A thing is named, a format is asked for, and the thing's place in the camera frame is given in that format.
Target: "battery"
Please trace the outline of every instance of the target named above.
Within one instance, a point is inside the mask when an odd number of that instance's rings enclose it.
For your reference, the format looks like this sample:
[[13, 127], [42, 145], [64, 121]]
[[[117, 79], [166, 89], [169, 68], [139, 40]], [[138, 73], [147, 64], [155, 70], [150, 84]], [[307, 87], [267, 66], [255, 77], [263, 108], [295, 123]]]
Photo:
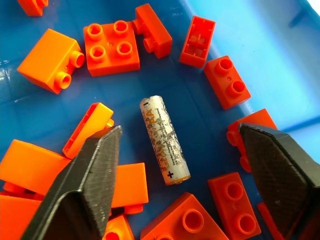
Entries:
[[187, 162], [162, 97], [144, 98], [140, 109], [165, 184], [188, 180]]

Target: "red toy brick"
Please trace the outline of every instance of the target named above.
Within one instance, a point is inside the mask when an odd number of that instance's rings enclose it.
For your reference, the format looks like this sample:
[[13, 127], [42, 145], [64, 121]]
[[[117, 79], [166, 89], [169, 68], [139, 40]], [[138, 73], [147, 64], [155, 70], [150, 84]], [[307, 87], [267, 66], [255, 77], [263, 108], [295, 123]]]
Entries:
[[33, 195], [33, 200], [39, 200], [39, 201], [42, 201], [43, 199], [45, 198], [45, 196], [44, 195], [42, 195], [42, 194], [40, 194], [40, 193], [35, 193], [34, 195]]
[[228, 56], [207, 62], [204, 73], [224, 110], [241, 104], [251, 97]]
[[141, 240], [228, 240], [194, 195], [185, 192], [141, 232]]
[[47, 7], [49, 0], [18, 0], [24, 12], [30, 17], [39, 17], [44, 13], [44, 7]]
[[2, 196], [10, 196], [10, 197], [15, 197], [15, 198], [21, 198], [21, 199], [31, 199], [31, 200], [41, 200], [41, 199], [36, 199], [35, 193], [14, 193], [14, 192], [9, 192], [9, 191], [1, 191], [0, 195]]
[[137, 7], [135, 13], [134, 32], [138, 35], [143, 34], [143, 45], [146, 51], [154, 52], [158, 59], [168, 56], [171, 52], [172, 37], [150, 4]]
[[274, 121], [272, 120], [265, 108], [261, 109], [260, 111], [254, 112], [248, 116], [245, 116], [228, 126], [228, 132], [226, 133], [226, 137], [232, 146], [237, 147], [239, 149], [241, 153], [240, 164], [246, 172], [250, 173], [251, 168], [248, 162], [245, 144], [239, 133], [240, 123], [257, 124], [272, 129], [277, 129], [277, 126], [275, 125]]
[[93, 77], [137, 71], [140, 60], [132, 22], [93, 23], [84, 29], [86, 63]]
[[261, 233], [239, 173], [233, 172], [208, 180], [226, 235], [245, 240]]
[[267, 208], [267, 206], [265, 205], [264, 202], [261, 202], [257, 205], [257, 208], [266, 224], [266, 226], [268, 227], [272, 237], [274, 240], [284, 240], [284, 237], [281, 235], [281, 233], [279, 232], [274, 220], [272, 219], [270, 212]]
[[3, 189], [9, 193], [14, 193], [14, 194], [23, 194], [25, 192], [25, 188], [15, 185], [13, 183], [10, 182], [6, 182], [3, 185]]
[[216, 23], [193, 16], [180, 56], [180, 62], [202, 68], [207, 60]]

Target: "building block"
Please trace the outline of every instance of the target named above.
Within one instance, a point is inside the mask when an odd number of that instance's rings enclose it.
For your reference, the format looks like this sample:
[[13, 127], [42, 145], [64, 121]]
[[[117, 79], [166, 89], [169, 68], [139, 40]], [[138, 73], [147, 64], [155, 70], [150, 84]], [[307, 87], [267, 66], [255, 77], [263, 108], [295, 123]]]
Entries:
[[42, 194], [40, 194], [40, 193], [35, 193], [34, 195], [33, 195], [33, 200], [39, 200], [39, 201], [42, 201], [43, 199], [45, 198], [45, 196], [44, 195], [42, 195]]
[[17, 0], [24, 12], [30, 17], [39, 17], [44, 13], [49, 0]]
[[224, 110], [241, 104], [251, 97], [228, 56], [208, 61], [204, 73]]
[[181, 195], [141, 232], [141, 240], [228, 240], [196, 197]]
[[0, 163], [0, 179], [46, 195], [69, 162], [55, 152], [15, 139]]
[[204, 66], [215, 26], [216, 23], [214, 21], [193, 16], [180, 55], [181, 63], [197, 68]]
[[267, 208], [267, 206], [265, 205], [264, 202], [261, 202], [257, 205], [257, 208], [266, 224], [266, 226], [268, 227], [272, 237], [274, 240], [284, 240], [284, 237], [281, 235], [281, 233], [279, 232], [274, 220], [272, 219], [270, 212]]
[[70, 159], [75, 158], [87, 138], [114, 125], [115, 122], [111, 119], [113, 114], [114, 111], [101, 102], [93, 103], [66, 142], [63, 153]]
[[34, 193], [14, 193], [14, 192], [9, 192], [9, 191], [1, 191], [0, 195], [3, 196], [10, 196], [10, 197], [15, 197], [15, 198], [22, 198], [22, 199], [32, 199], [32, 200], [39, 200], [35, 199], [35, 194]]
[[98, 133], [56, 177], [21, 240], [102, 239], [115, 190], [122, 127]]
[[257, 124], [260, 126], [269, 127], [273, 129], [277, 129], [277, 126], [275, 125], [274, 121], [272, 120], [272, 118], [270, 117], [269, 113], [265, 108], [261, 109], [260, 111], [254, 112], [248, 116], [245, 116], [228, 126], [226, 137], [232, 146], [237, 147], [239, 149], [241, 153], [240, 164], [242, 168], [246, 172], [251, 173], [251, 167], [248, 161], [245, 144], [239, 133], [240, 123]]
[[76, 40], [48, 29], [17, 71], [33, 84], [59, 94], [69, 87], [71, 74], [84, 62]]
[[245, 187], [237, 172], [208, 180], [226, 235], [245, 240], [261, 233]]
[[25, 193], [25, 188], [12, 184], [11, 182], [5, 182], [3, 185], [3, 190], [14, 193], [14, 194], [23, 194]]
[[19, 240], [41, 201], [0, 194], [0, 239]]
[[136, 19], [133, 20], [134, 32], [142, 34], [146, 51], [154, 53], [158, 59], [166, 57], [171, 52], [172, 37], [162, 24], [149, 3], [135, 9]]
[[124, 207], [126, 214], [137, 214], [149, 202], [145, 163], [119, 165], [116, 170], [112, 208]]
[[124, 214], [108, 221], [102, 240], [135, 240]]
[[86, 64], [93, 77], [140, 69], [132, 22], [93, 23], [84, 27]]
[[320, 236], [320, 165], [290, 134], [240, 124], [252, 176], [263, 202], [286, 240]]

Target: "blue plastic tray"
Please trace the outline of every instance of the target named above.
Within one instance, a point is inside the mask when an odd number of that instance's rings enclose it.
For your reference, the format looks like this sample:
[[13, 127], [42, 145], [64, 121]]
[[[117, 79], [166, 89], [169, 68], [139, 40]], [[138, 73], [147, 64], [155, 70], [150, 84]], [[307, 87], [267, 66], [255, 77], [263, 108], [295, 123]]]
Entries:
[[[256, 205], [261, 197], [240, 154], [226, 138], [233, 121], [267, 108], [285, 130], [319, 162], [320, 29], [296, 0], [150, 0], [173, 38], [171, 55], [157, 59], [137, 37], [141, 70], [93, 78], [86, 66], [70, 87], [55, 95], [27, 81], [17, 67], [43, 33], [54, 29], [76, 39], [84, 50], [83, 28], [91, 23], [131, 21], [144, 0], [50, 0], [42, 17], [28, 17], [15, 0], [0, 2], [0, 157], [13, 139], [62, 153], [92, 103], [114, 110], [122, 125], [119, 164], [145, 162], [149, 203], [128, 216], [136, 239], [140, 231], [182, 193], [194, 194], [221, 226], [207, 180], [240, 173], [262, 234], [272, 239]], [[229, 55], [252, 97], [223, 111], [201, 69], [179, 64], [193, 14], [216, 21], [209, 59]], [[163, 97], [191, 173], [180, 185], [165, 186], [139, 103]]]

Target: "plus sign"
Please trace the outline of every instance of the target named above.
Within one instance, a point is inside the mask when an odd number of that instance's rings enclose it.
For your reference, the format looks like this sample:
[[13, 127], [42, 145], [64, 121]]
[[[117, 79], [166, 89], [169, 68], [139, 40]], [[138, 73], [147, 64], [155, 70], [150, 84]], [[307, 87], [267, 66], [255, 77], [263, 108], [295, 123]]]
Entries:
[[169, 171], [169, 174], [168, 174], [167, 176], [172, 179], [172, 175], [173, 175], [173, 173], [171, 173], [171, 172]]

